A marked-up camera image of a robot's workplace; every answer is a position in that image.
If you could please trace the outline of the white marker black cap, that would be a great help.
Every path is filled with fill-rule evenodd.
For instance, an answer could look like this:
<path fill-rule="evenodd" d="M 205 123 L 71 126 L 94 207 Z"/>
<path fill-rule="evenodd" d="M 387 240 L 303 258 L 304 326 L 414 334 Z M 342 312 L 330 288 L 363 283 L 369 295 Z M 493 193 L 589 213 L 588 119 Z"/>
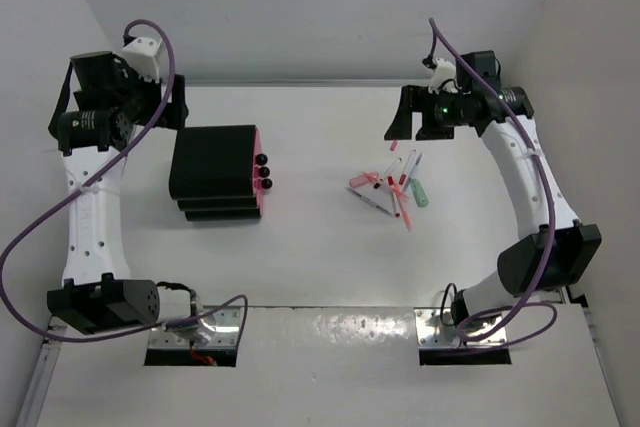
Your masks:
<path fill-rule="evenodd" d="M 377 178 L 374 182 L 374 189 L 379 189 L 386 181 L 387 178 L 394 172 L 394 170 L 402 163 L 402 158 L 398 157 L 394 162 Z"/>

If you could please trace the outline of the grey ballpoint pen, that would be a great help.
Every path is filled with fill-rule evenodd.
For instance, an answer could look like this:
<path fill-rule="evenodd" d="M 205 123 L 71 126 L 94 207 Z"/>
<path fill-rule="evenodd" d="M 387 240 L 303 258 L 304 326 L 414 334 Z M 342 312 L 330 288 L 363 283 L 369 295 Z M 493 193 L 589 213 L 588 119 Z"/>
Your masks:
<path fill-rule="evenodd" d="M 344 187 L 344 189 L 349 192 L 351 195 L 355 196 L 356 198 L 360 199 L 361 201 L 365 202 L 367 205 L 373 207 L 374 209 L 382 212 L 383 214 L 389 216 L 389 217 L 394 217 L 394 214 L 389 211 L 388 209 L 384 208 L 383 206 L 379 205 L 378 203 L 374 202 L 373 200 L 371 200 L 370 198 L 366 197 L 365 195 L 357 192 L 355 189 L 351 188 L 351 187 Z"/>

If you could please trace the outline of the black drawer cabinet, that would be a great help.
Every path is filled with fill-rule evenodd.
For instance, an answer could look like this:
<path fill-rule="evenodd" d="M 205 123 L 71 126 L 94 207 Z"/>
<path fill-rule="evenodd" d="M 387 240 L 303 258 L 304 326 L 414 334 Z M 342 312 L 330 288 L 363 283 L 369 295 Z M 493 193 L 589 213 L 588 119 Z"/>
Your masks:
<path fill-rule="evenodd" d="M 259 219 L 255 125 L 189 127 L 176 135 L 169 194 L 189 222 Z"/>

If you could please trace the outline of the white marker red end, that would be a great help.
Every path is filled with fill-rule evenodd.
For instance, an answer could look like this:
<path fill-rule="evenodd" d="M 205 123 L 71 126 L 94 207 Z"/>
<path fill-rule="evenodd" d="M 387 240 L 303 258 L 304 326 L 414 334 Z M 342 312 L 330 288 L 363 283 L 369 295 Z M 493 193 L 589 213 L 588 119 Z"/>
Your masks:
<path fill-rule="evenodd" d="M 411 169 L 413 168 L 414 165 L 414 161 L 416 159 L 416 155 L 417 155 L 417 151 L 415 149 L 412 149 L 406 159 L 406 162 L 403 166 L 398 184 L 400 186 L 403 186 L 409 176 L 409 173 L 411 171 Z"/>

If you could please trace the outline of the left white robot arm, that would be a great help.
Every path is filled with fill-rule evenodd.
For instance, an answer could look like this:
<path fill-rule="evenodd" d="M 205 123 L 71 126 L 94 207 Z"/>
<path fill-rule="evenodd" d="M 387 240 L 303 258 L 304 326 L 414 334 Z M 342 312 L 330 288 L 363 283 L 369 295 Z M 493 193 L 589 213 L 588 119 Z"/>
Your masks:
<path fill-rule="evenodd" d="M 125 149 L 136 126 L 172 130 L 188 115 L 185 85 L 176 76 L 170 102 L 162 98 L 159 42 L 146 39 L 120 53 L 71 57 L 48 126 L 62 155 L 69 206 L 69 246 L 62 286 L 47 293 L 50 313 L 85 335 L 157 322 L 158 289 L 134 280 L 121 236 L 120 195 Z"/>

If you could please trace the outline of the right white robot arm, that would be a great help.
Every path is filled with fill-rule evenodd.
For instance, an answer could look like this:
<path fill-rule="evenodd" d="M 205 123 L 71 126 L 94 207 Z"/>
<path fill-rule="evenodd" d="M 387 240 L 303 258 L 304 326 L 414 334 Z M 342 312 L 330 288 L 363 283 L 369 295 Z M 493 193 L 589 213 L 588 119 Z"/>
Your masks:
<path fill-rule="evenodd" d="M 429 54 L 425 86 L 405 85 L 385 133 L 389 141 L 451 140 L 468 126 L 491 153 L 517 222 L 518 240 L 499 254 L 495 271 L 458 291 L 451 317 L 464 342 L 480 342 L 469 327 L 502 315 L 504 327 L 531 296 L 576 284 L 602 242 L 595 224 L 583 223 L 562 194 L 541 148 L 534 109 L 525 90 L 505 87 L 491 51 L 454 62 Z"/>

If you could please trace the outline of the orange pen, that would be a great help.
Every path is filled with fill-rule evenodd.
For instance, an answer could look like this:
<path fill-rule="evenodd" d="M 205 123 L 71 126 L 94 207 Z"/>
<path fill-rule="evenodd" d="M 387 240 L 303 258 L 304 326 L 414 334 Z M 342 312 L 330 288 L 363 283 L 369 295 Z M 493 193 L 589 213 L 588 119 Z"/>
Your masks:
<path fill-rule="evenodd" d="M 406 209 L 404 194 L 401 192 L 400 188 L 396 184 L 395 180 L 392 177 L 388 178 L 388 184 L 391 188 L 392 195 L 395 198 L 397 208 L 399 209 L 400 216 L 405 224 L 405 227 L 408 231 L 412 230 L 412 223 L 409 213 Z"/>
<path fill-rule="evenodd" d="M 408 199 L 407 194 L 403 192 L 399 186 L 393 183 L 392 180 L 387 178 L 379 178 L 368 172 L 364 172 L 363 175 L 369 181 L 372 192 L 374 194 L 393 195 L 396 199 L 400 199 L 401 201 L 406 201 Z"/>

